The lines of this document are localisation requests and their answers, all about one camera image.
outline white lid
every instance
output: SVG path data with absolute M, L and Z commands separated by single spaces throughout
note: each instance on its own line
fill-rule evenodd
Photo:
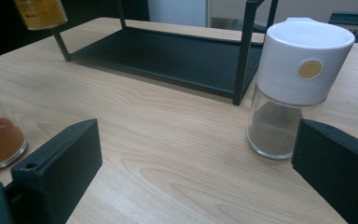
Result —
M 353 43 L 348 30 L 309 18 L 274 24 L 267 30 L 257 85 L 267 96 L 287 104 L 320 103 Z

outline black metal shelf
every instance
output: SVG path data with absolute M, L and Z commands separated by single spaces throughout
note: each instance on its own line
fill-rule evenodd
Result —
M 197 91 L 220 95 L 239 105 L 257 70 L 263 44 L 252 43 L 255 12 L 264 0 L 248 0 L 241 41 L 179 35 L 128 27 L 117 3 L 122 29 L 69 53 L 53 31 L 66 61 L 94 63 Z M 268 26 L 275 17 L 273 0 Z

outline wooden table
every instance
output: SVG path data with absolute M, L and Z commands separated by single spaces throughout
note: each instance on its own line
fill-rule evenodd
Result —
M 72 52 L 118 27 L 117 20 L 98 19 L 62 37 Z M 99 121 L 103 167 L 68 223 L 345 223 L 290 160 L 265 159 L 250 149 L 246 127 L 253 86 L 236 106 L 205 93 L 66 63 L 53 37 L 0 56 L 0 101 L 28 139 L 26 155 L 73 123 Z M 358 44 L 318 120 L 358 137 Z M 0 170 L 4 185 L 11 181 L 9 170 Z

